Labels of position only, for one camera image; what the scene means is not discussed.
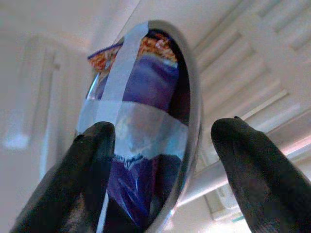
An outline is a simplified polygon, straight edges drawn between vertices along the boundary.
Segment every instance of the white ceiling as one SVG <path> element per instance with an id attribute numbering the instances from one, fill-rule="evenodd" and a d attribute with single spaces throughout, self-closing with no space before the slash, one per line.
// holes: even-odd
<path id="1" fill-rule="evenodd" d="M 1 0 L 0 14 L 4 27 L 42 33 L 80 50 L 109 46 L 139 22 L 164 19 L 177 26 L 194 47 L 237 2 Z"/>

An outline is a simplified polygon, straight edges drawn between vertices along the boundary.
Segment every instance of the ceiling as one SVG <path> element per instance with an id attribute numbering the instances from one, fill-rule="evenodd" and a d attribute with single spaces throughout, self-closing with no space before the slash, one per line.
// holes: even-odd
<path id="1" fill-rule="evenodd" d="M 135 24 L 163 19 L 178 27 L 192 48 L 239 0 L 2 0 L 2 26 L 42 33 L 79 50 L 111 45 Z"/>

